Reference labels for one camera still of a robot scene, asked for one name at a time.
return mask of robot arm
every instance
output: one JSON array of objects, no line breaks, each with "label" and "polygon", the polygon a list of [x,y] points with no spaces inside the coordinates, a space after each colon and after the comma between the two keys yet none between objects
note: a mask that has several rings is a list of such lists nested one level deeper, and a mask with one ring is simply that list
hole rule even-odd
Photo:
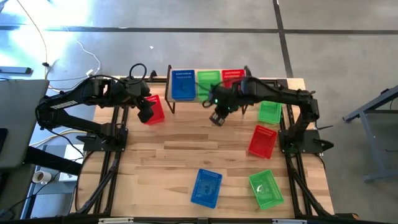
[{"label": "robot arm", "polygon": [[146,82],[139,79],[122,78],[120,80],[106,75],[95,75],[83,80],[74,90],[60,92],[55,96],[44,97],[36,107],[37,122],[42,129],[53,129],[65,126],[100,138],[113,138],[118,128],[115,124],[97,124],[81,118],[70,116],[65,109],[75,105],[98,105],[104,107],[137,107],[141,122],[148,121],[152,115],[152,103],[145,99],[150,96]]},{"label": "robot arm", "polygon": [[291,90],[283,86],[276,88],[258,78],[245,77],[240,82],[234,82],[232,88],[225,88],[220,84],[213,86],[209,99],[203,103],[203,106],[216,105],[210,120],[222,126],[227,115],[244,105],[253,105],[264,100],[297,105],[300,108],[300,115],[286,133],[280,132],[279,137],[283,138],[281,146],[287,148],[288,151],[291,146],[295,146],[295,149],[290,152],[309,148],[313,153],[319,153],[333,147],[333,144],[319,139],[317,130],[306,131],[311,122],[319,119],[318,101],[313,98],[313,94],[314,91]]}]

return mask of red plastic basket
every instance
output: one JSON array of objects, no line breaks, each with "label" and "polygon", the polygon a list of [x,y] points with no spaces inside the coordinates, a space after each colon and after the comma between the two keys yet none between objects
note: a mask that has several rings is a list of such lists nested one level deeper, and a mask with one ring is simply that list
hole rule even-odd
[{"label": "red plastic basket", "polygon": [[155,124],[158,122],[164,121],[164,113],[163,113],[163,108],[162,108],[162,103],[160,102],[159,95],[154,95],[154,96],[148,96],[145,97],[147,101],[150,102],[155,102],[154,105],[151,106],[152,111],[154,112],[154,115],[149,119],[149,121],[145,122],[145,124]]},{"label": "red plastic basket", "polygon": [[274,150],[276,135],[276,131],[257,125],[251,138],[249,152],[270,159]]},{"label": "red plastic basket", "polygon": [[236,81],[240,81],[244,77],[244,70],[243,69],[237,69],[237,70],[223,70],[222,72],[222,77],[224,82],[224,87],[226,88],[231,88],[232,83]]}]

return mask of wooden tabletop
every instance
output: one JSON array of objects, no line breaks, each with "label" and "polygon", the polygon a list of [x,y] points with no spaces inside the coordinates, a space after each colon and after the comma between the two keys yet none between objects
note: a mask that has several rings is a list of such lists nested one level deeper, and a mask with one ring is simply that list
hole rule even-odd
[{"label": "wooden tabletop", "polygon": [[[303,79],[291,78],[287,82],[291,89],[305,89]],[[152,126],[142,124],[137,117],[138,110],[130,109],[129,137],[122,153],[112,216],[294,217],[285,158],[278,140],[269,160],[246,155],[257,124],[276,131],[280,129],[279,124],[258,122],[258,105],[249,106],[245,115],[240,111],[230,114],[223,127],[213,125],[208,119],[214,108],[206,109],[199,103],[177,103],[176,112],[172,114],[164,100],[165,84],[149,85],[153,95],[160,95],[165,121]],[[296,118],[300,110],[296,106],[293,110]],[[94,121],[110,122],[112,113],[112,108],[97,108]],[[103,156],[103,152],[95,152],[83,168],[78,186],[79,207],[98,185]],[[334,213],[321,161],[311,154],[302,156],[309,189],[328,212]],[[215,209],[190,201],[199,168],[223,175]],[[248,177],[266,169],[274,173],[284,203],[260,210]],[[297,189],[300,208],[304,212],[302,193]]]}]

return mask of gray floor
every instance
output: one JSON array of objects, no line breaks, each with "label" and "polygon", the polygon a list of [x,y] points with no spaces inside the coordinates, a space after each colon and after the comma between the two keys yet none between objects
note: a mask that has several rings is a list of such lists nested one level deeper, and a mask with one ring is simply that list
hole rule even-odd
[{"label": "gray floor", "polygon": [[[33,1],[21,2],[41,26],[277,28],[272,0],[50,1],[54,6],[45,0],[34,1],[36,6]],[[285,29],[398,29],[398,1],[279,0],[279,5]],[[30,21],[10,0],[0,14],[1,24]],[[142,62],[160,75],[166,73],[168,64],[180,68],[249,65],[258,77],[286,77],[278,34],[44,32],[48,61],[56,61],[49,79],[82,77],[88,69],[97,68],[72,35],[98,56],[102,73],[107,75],[127,75],[132,64]],[[323,139],[335,143],[325,153],[335,212],[354,212],[364,220],[392,223],[398,220],[398,178],[363,182],[362,176],[374,170],[369,144],[359,120],[345,124],[341,117],[398,84],[397,37],[286,35],[294,77],[304,78],[307,89],[317,91],[318,125],[335,126],[321,132]],[[35,70],[31,78],[43,77],[44,49],[32,27],[2,30],[0,40],[3,65],[30,66]],[[52,84],[66,88],[76,82]],[[93,108],[74,108],[71,113],[92,118]],[[32,141],[44,135],[37,130]],[[59,196],[52,200],[61,201]],[[60,205],[57,212],[48,213],[44,206],[38,202],[32,216],[57,215],[65,208]]]}]

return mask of blue plastic basket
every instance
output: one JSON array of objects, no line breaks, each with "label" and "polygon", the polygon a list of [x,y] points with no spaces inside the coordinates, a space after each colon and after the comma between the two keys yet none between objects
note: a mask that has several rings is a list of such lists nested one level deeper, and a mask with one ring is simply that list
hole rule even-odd
[{"label": "blue plastic basket", "polygon": [[195,71],[172,71],[172,98],[179,101],[192,101],[196,96]]},{"label": "blue plastic basket", "polygon": [[212,171],[199,169],[193,188],[191,202],[215,208],[223,176]]}]

